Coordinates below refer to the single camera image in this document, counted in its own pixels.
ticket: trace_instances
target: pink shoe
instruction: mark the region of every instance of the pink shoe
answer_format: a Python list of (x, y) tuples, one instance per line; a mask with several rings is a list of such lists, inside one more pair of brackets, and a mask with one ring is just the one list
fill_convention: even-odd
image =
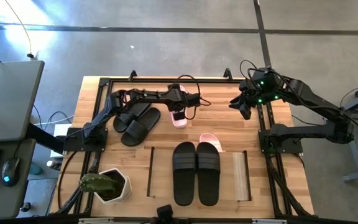
[(223, 152), (221, 143), (219, 142), (218, 138), (210, 133), (204, 133), (200, 136), (200, 142), (208, 142), (215, 146), (218, 152)]
[[(180, 85), (180, 90), (185, 91), (185, 87)], [(185, 109), (183, 109), (183, 110), (181, 110), (179, 112), (172, 111), (170, 114), (171, 114), (171, 119), (172, 119), (172, 123), (173, 123), (174, 127), (176, 127), (176, 128), (185, 128), (186, 127), (186, 125), (187, 125), (187, 119), (186, 119), (187, 113), (186, 113)]]

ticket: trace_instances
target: potted plant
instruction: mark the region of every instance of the potted plant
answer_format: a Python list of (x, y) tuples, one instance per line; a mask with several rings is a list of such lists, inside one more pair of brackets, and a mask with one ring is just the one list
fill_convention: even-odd
[(102, 203), (123, 202), (132, 192), (129, 178), (117, 168), (99, 174), (85, 174), (80, 180), (83, 192), (93, 192)]

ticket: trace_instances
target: wooden tabletop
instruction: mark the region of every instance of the wooden tabletop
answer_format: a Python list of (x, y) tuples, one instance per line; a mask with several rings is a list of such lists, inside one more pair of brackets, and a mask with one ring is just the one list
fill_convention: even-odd
[[(75, 110), (73, 127), (81, 128), (91, 121), (98, 90), (100, 77), (84, 77), (80, 95)], [(194, 83), (182, 84), (186, 91), (196, 93)], [(114, 83), (112, 90), (129, 90), (131, 88), (165, 91), (167, 83)], [(151, 130), (145, 141), (135, 147), (127, 147), (121, 143), (120, 133), (112, 128), (110, 119), (106, 127), (109, 129), (106, 150), (102, 153), (99, 172), (117, 167), (127, 175), (132, 184), (132, 193), (122, 203), (102, 204), (94, 197), (92, 217), (153, 217), (157, 207), (171, 204), (175, 217), (196, 218), (272, 218), (273, 206), (270, 187), (267, 178), (265, 158), (259, 149), (257, 131), (259, 119), (257, 111), (252, 109), (251, 119), (246, 121), (238, 110), (228, 108), (229, 101), (239, 94), (238, 84), (200, 84), (201, 96), (210, 102), (211, 106), (197, 108), (195, 119), (188, 121), (187, 127), (177, 129), (173, 126), (170, 114), (165, 105), (153, 104), (161, 111), (160, 121)], [(104, 88), (100, 108), (104, 106)], [(293, 126), (291, 111), (288, 103), (272, 102), (276, 123)], [(187, 111), (188, 117), (193, 116), (193, 109)], [(213, 133), (221, 142), (221, 180), (219, 202), (212, 207), (201, 204), (198, 199), (197, 183), (193, 203), (186, 207), (178, 206), (173, 199), (172, 187), (172, 153), (174, 148), (183, 141), (191, 141), (196, 146), (200, 135)], [(154, 147), (150, 196), (147, 196), (150, 152)], [(236, 155), (247, 151), (249, 166), (250, 200), (238, 201), (239, 192), (236, 190), (238, 176), (234, 170)], [(62, 204), (70, 197), (78, 185), (84, 152), (78, 152), (67, 166), (64, 174), (61, 197)], [(299, 158), (292, 154), (282, 154), (283, 166), (288, 188), (296, 199), (310, 213), (313, 213), (305, 172)], [(283, 197), (277, 187), (280, 208), (284, 211)], [(82, 208), (85, 207), (87, 194), (84, 194)], [(57, 194), (53, 197), (51, 212), (58, 210)]]

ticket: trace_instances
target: gray floor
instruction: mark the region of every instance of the gray floor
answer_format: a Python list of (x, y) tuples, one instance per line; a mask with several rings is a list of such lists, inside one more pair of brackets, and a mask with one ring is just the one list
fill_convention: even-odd
[[(9, 2), (25, 24), (258, 28), (252, 0)], [(266, 29), (358, 30), (358, 0), (259, 2)], [(4, 1), (0, 1), (2, 22), (17, 23)], [(242, 59), (264, 65), (259, 34), (54, 31), (29, 34), (33, 52), (37, 51), (38, 59), (45, 61), (35, 102), (43, 121), (56, 110), (67, 115), (74, 113), (85, 75), (129, 75), (136, 70), (142, 76), (187, 73), (219, 77), (229, 67), (239, 77)], [(345, 93), (358, 87), (358, 35), (267, 35), (267, 44), (277, 71), (303, 80), (316, 94), (334, 104), (338, 105)], [(28, 51), (27, 38), (20, 26), (0, 30), (1, 60), (27, 60)], [(323, 122), (305, 108), (292, 106), (291, 110), (305, 121)], [(53, 132), (53, 126), (47, 130)], [(342, 181), (344, 174), (356, 171), (348, 146), (307, 139), (302, 144), (316, 214), (358, 221), (358, 181), (350, 184)], [(47, 159), (45, 151), (36, 150), (36, 163), (42, 164)], [(42, 198), (48, 201), (49, 195)]]

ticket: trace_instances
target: succulent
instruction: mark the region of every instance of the succulent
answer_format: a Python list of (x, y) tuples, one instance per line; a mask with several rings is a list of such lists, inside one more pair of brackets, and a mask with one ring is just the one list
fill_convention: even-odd
[(85, 174), (80, 180), (80, 189), (83, 192), (115, 191), (118, 182), (103, 174)]

